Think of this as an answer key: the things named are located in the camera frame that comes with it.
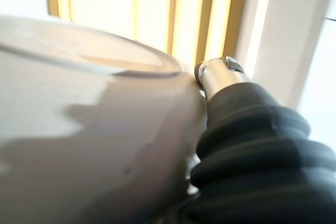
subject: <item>black rubber grip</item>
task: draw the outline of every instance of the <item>black rubber grip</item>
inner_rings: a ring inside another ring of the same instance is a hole
[[[262,87],[238,83],[208,103],[191,172],[199,195],[181,223],[336,223],[336,159]]]

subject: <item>chrome connector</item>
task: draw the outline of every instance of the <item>chrome connector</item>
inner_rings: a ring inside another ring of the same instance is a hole
[[[223,88],[236,83],[252,82],[239,63],[229,56],[202,62],[198,69],[198,80],[208,101]]]

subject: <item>ribbed rubber hose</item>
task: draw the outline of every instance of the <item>ribbed rubber hose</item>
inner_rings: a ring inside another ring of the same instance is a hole
[[[181,223],[336,223],[336,159],[309,125],[259,85],[238,83],[208,103],[191,172],[196,199]]]

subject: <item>vertical blind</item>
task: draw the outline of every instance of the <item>vertical blind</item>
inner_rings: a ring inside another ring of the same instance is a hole
[[[51,15],[139,41],[190,66],[221,57],[228,35],[235,42],[243,5],[244,0],[48,0]]]

